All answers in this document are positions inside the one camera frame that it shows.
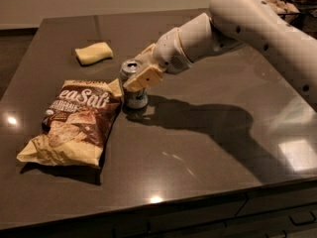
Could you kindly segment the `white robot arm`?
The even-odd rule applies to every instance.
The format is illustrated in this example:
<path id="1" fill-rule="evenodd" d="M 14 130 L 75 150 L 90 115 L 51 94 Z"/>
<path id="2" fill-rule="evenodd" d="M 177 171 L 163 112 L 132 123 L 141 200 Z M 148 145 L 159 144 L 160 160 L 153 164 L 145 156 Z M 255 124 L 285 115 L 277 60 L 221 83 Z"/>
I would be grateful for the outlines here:
<path id="1" fill-rule="evenodd" d="M 247 44 L 317 108 L 317 40 L 282 20 L 265 0 L 210 0 L 209 12 L 163 34 L 136 56 L 141 64 L 123 87 L 136 92 L 207 57 Z"/>

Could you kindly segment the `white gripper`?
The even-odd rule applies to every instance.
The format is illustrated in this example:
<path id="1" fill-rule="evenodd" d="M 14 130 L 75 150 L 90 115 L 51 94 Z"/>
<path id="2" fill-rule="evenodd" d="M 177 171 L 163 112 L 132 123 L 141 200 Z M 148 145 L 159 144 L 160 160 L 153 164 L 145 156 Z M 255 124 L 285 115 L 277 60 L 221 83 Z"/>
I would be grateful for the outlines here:
<path id="1" fill-rule="evenodd" d="M 167 73 L 179 74 L 192 67 L 180 40 L 179 28 L 173 28 L 163 34 L 155 44 L 146 47 L 135 56 L 141 63 L 152 63 L 155 59 Z M 162 81 L 163 72 L 154 65 L 148 65 L 142 71 L 131 76 L 123 87 L 130 92 L 149 88 Z"/>

